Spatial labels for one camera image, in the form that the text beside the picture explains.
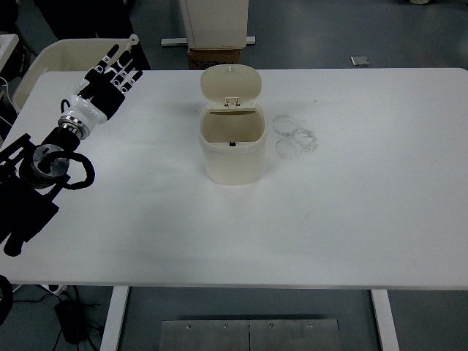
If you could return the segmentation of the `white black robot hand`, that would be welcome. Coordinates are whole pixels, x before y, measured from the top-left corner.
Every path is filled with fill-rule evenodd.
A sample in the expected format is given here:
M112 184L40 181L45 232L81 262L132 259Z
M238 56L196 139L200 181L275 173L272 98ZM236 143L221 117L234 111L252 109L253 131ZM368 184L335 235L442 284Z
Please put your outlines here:
M74 124L91 130L110 120L124 103L127 93L143 76L135 68L129 49L119 53L115 44L90 68L75 87L71 97L62 101L60 125Z

